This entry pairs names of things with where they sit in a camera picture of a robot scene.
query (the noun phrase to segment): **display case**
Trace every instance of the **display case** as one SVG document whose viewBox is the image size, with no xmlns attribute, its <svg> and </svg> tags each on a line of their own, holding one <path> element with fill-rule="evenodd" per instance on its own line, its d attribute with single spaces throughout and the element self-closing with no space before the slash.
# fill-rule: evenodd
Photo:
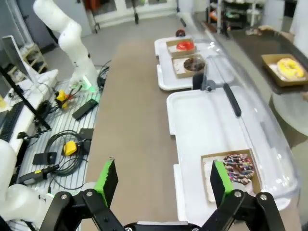
<svg viewBox="0 0 308 231">
<path fill-rule="evenodd" d="M 186 32 L 194 40 L 205 37 L 189 28 Z M 176 92 L 167 99 L 179 159 L 179 219 L 202 225 L 216 209 L 206 194 L 202 157 L 238 150 L 250 150 L 259 190 L 271 193 L 278 209 L 285 209 L 298 194 L 301 178 L 276 118 L 249 74 L 215 41 L 198 52 L 206 57 L 202 90 Z M 210 81 L 215 82 L 211 89 Z"/>
</svg>

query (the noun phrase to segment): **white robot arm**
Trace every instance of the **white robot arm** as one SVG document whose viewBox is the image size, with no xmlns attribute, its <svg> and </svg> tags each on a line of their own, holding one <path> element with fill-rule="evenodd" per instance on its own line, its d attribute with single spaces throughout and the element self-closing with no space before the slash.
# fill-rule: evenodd
<svg viewBox="0 0 308 231">
<path fill-rule="evenodd" d="M 83 84 L 84 87 L 97 88 L 97 71 L 88 57 L 88 50 L 82 44 L 81 26 L 69 18 L 53 0 L 36 0 L 33 5 L 37 16 L 52 30 L 61 33 L 59 46 L 71 59 L 75 70 L 70 79 L 70 87 Z M 15 184 L 9 187 L 16 164 L 16 153 L 9 143 L 0 140 L 0 216 L 32 222 L 40 227 L 52 197 L 39 193 L 27 186 Z"/>
<path fill-rule="evenodd" d="M 16 153 L 9 143 L 0 140 L 0 216 L 5 220 L 25 220 L 40 227 L 52 197 L 41 194 L 27 186 L 15 184 L 9 187 L 16 164 Z"/>
<path fill-rule="evenodd" d="M 53 0 L 36 0 L 33 9 L 50 29 L 61 33 L 59 46 L 66 52 L 75 67 L 70 86 L 76 86 L 83 81 L 97 88 L 98 73 L 88 57 L 87 48 L 81 42 L 81 26 L 68 17 Z"/>
</svg>

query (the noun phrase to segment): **yellow glazed donut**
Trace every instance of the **yellow glazed donut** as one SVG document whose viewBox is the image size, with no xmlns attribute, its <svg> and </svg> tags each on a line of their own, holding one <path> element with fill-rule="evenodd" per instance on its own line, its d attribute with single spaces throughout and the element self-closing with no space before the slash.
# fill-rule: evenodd
<svg viewBox="0 0 308 231">
<path fill-rule="evenodd" d="M 298 62 L 292 59 L 281 59 L 277 65 L 279 72 L 288 80 L 297 80 L 304 77 L 304 70 Z"/>
</svg>

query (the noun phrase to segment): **keyboard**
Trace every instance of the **keyboard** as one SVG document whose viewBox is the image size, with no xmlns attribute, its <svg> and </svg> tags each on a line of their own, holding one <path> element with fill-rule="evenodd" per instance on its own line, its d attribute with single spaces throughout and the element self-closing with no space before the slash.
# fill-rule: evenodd
<svg viewBox="0 0 308 231">
<path fill-rule="evenodd" d="M 1 140 L 10 142 L 11 136 L 15 128 L 15 124 L 19 118 L 19 115 L 24 105 L 25 105 L 24 102 L 16 103 L 5 116 L 4 124 L 2 126 L 2 131 L 0 132 Z"/>
</svg>

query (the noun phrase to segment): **computer monitor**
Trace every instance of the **computer monitor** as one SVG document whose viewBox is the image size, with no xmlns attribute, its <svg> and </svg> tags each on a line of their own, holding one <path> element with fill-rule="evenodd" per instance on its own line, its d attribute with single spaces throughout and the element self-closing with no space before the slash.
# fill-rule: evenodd
<svg viewBox="0 0 308 231">
<path fill-rule="evenodd" d="M 11 60 L 11 63 L 17 67 L 33 83 L 37 83 L 34 70 L 24 62 L 19 51 L 17 43 L 12 35 L 2 37 L 3 48 Z"/>
</svg>

